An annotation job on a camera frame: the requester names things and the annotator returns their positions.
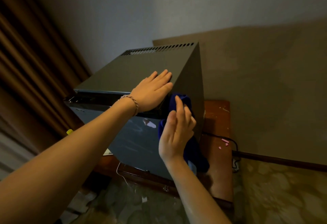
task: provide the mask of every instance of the blue towel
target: blue towel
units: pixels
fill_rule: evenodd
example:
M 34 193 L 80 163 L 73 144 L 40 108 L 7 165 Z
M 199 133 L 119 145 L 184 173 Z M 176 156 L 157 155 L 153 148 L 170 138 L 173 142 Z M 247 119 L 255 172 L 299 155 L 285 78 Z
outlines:
M 194 113 L 192 111 L 191 99 L 187 95 L 172 94 L 169 100 L 169 108 L 168 108 L 169 112 L 172 110 L 176 110 L 176 101 L 175 101 L 176 95 L 179 96 L 182 102 L 188 106 L 188 108 L 192 113 L 192 116 L 194 117 Z M 163 128 L 165 127 L 166 121 L 167 119 L 162 119 L 159 123 L 159 128 L 158 128 L 159 139 L 162 135 Z M 196 166 L 197 171 L 200 172 L 208 171 L 210 165 L 208 163 L 208 160 L 202 155 L 199 144 L 194 136 L 187 142 L 184 149 L 183 157 L 187 164 L 189 164 L 188 161 L 191 161 Z

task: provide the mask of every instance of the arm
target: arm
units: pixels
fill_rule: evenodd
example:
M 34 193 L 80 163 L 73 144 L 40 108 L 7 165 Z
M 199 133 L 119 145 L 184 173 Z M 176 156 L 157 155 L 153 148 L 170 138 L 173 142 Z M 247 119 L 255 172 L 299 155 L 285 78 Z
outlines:
M 139 112 L 163 100 L 172 89 L 170 78 L 167 70 L 154 72 L 133 89 Z M 132 99 L 122 98 L 1 181 L 2 223 L 54 223 L 135 109 Z
M 183 159 L 196 122 L 187 106 L 176 97 L 159 142 L 159 154 L 172 176 L 191 224 L 231 223 Z

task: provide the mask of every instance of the forearm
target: forearm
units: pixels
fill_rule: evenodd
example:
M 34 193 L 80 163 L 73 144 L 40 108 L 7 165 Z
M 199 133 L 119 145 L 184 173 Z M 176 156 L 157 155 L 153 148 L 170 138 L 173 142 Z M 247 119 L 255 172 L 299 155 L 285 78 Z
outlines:
M 134 111 L 119 100 L 0 182 L 3 223 L 53 223 Z
M 231 223 L 183 158 L 166 166 L 191 224 Z

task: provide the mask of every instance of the hand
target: hand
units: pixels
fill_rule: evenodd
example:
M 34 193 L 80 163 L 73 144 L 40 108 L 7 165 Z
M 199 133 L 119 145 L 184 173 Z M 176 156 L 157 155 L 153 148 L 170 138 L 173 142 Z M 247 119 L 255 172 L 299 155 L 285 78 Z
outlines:
M 130 96 L 139 104 L 139 112 L 152 110 L 161 103 L 173 88 L 173 83 L 169 82 L 171 76 L 167 69 L 160 75 L 154 72 L 132 90 Z
M 175 100 L 177 111 L 169 113 L 159 141 L 159 154 L 166 166 L 175 160 L 183 160 L 184 148 L 194 135 L 193 128 L 196 125 L 190 109 L 183 105 L 178 96 Z

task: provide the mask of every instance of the braided bracelet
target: braided bracelet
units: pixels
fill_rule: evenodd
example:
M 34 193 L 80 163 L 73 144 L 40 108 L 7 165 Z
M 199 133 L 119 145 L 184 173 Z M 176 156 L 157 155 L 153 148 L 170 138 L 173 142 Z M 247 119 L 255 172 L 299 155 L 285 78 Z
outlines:
M 130 99 L 132 99 L 134 101 L 135 106 L 136 106 L 136 110 L 135 110 L 135 113 L 134 113 L 133 116 L 136 116 L 137 113 L 138 113 L 138 111 L 139 111 L 139 104 L 137 103 L 137 101 L 132 96 L 130 96 L 130 95 L 123 95 L 123 96 L 121 96 L 120 99 L 122 99 L 122 98 L 130 98 Z

